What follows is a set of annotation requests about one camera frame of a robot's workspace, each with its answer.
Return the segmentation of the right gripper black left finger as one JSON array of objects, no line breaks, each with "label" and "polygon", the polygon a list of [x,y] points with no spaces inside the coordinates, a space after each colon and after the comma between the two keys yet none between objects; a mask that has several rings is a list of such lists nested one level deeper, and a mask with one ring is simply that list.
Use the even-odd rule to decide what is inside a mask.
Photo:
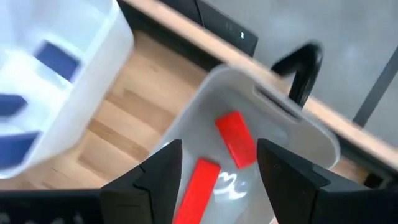
[{"label": "right gripper black left finger", "polygon": [[175,139],[98,189],[3,190],[1,223],[171,223],[181,173]]}]

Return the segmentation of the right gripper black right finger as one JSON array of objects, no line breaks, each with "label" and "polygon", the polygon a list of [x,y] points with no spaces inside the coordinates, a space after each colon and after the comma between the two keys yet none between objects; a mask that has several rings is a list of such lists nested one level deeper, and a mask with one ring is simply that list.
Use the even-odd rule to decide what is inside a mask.
[{"label": "right gripper black right finger", "polygon": [[263,138],[257,162],[279,223],[397,223],[396,191],[370,189]]}]

